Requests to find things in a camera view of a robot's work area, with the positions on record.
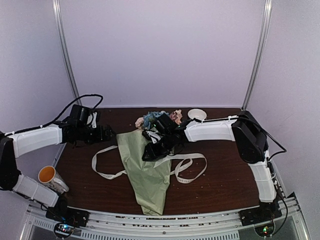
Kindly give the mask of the white ribbon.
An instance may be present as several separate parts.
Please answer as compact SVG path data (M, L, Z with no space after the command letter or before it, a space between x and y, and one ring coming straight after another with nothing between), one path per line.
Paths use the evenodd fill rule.
M107 173L97 171L97 156L99 154L102 154L102 153L105 153L105 152L108 152L108 151L111 151L114 149L118 149L118 146L112 145L110 147L104 148L104 149L98 151L92 157L92 160L91 160L91 168L93 169L93 171L107 180L113 180L115 178L120 177L121 175L127 175L126 170L119 171L116 174L107 174ZM184 170L187 170L189 167L191 167L195 159L204 159L204 161L205 161L204 168L200 171L200 173L198 173L197 176L194 178L180 177L179 174L181 172L183 172ZM194 180L196 180L198 177L200 177L206 171L207 166L208 166L208 161L203 154L189 153L189 154L176 154L176 155L166 156L164 159L156 161L155 164L153 165L153 168L157 169L160 165L162 165L166 162L172 161L172 160L180 160L180 162L176 165L175 169L170 172L170 175L175 175L176 180L182 184L189 184L189 183L193 182Z

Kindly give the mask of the pink and green wrapping paper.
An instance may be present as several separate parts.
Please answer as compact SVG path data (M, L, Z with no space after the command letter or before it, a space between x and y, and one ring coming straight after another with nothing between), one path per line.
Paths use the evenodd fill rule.
M136 202L143 214L161 216L170 185L171 162L155 166L154 162L143 161L143 153L149 141L140 130L120 133L116 141Z

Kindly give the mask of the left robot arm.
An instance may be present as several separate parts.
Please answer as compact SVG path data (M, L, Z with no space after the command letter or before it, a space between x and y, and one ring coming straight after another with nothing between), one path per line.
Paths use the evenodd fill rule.
M46 210L46 217L74 227L84 227L88 221L87 211L72 210L67 199L56 187L45 186L18 170L17 158L39 149L60 144L87 145L112 140L116 133L109 125L99 125L100 113L95 107L76 104L77 97L67 104L69 116L63 120L58 114L52 121L0 134L0 189L14 192L27 200L37 202Z

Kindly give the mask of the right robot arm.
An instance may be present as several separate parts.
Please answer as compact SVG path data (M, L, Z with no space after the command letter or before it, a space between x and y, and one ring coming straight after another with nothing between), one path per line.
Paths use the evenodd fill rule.
M242 225L272 221L282 216L277 192L276 173L269 153L267 139L271 137L252 116L243 110L225 118L200 120L189 117L175 123L165 113L151 122L159 138L144 148L142 160L155 162L163 159L177 145L185 142L226 140L236 143L240 158L249 165L259 193L259 206L239 212Z

